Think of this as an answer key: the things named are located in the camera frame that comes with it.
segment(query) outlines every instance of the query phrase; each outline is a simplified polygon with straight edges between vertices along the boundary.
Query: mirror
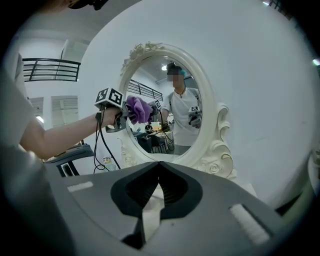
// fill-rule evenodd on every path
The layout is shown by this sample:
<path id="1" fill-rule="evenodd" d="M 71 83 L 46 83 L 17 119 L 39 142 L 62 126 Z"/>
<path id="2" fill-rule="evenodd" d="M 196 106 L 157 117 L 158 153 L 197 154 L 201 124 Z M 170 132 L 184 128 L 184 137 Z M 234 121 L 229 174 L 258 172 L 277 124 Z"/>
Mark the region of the mirror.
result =
<path id="1" fill-rule="evenodd" d="M 128 121 L 133 137 L 146 153 L 175 158 L 196 141 L 202 122 L 201 96 L 192 74 L 177 60 L 159 55 L 144 59 L 130 79 L 126 97 L 153 106 L 155 101 L 160 103 L 159 114 L 148 121 Z"/>

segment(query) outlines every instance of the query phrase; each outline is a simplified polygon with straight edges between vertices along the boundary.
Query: ceiling light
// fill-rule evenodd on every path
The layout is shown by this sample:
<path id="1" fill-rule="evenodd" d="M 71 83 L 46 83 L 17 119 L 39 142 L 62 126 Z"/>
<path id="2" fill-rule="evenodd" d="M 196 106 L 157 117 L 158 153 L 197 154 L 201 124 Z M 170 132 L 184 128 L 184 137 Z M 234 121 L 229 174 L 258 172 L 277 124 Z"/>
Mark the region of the ceiling light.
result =
<path id="1" fill-rule="evenodd" d="M 42 118 L 40 115 L 37 115 L 37 116 L 36 116 L 36 119 L 38 119 L 41 123 L 44 122 L 43 118 Z"/>
<path id="2" fill-rule="evenodd" d="M 320 66 L 320 61 L 316 58 L 312 61 L 314 65 Z"/>

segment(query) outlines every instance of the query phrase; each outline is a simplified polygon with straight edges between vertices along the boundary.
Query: white sleeve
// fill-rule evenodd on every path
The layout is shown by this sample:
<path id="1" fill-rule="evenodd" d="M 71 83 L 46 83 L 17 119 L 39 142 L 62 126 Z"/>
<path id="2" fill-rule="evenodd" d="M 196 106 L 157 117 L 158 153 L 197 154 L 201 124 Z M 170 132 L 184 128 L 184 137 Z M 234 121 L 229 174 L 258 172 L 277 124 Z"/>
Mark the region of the white sleeve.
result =
<path id="1" fill-rule="evenodd" d="M 169 96 L 170 96 L 170 94 L 164 98 L 162 109 L 168 110 L 169 113 L 170 113 L 171 112 L 171 106 L 170 106 Z"/>

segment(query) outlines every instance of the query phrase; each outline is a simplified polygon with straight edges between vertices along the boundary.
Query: black metal railing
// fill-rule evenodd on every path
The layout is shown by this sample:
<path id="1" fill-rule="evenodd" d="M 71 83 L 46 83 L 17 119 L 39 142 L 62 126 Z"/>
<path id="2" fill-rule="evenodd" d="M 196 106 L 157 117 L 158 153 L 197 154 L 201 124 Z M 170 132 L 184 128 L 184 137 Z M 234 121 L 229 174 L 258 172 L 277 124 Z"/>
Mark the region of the black metal railing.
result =
<path id="1" fill-rule="evenodd" d="M 155 100 L 164 101 L 162 97 L 162 93 L 158 92 L 157 90 L 154 90 L 140 82 L 137 82 L 135 80 L 130 80 L 128 88 L 128 92 L 134 93 L 134 94 L 140 94 L 142 96 L 146 96 L 149 98 L 153 98 Z"/>
<path id="2" fill-rule="evenodd" d="M 24 58 L 24 81 L 78 80 L 80 62 L 55 58 Z"/>

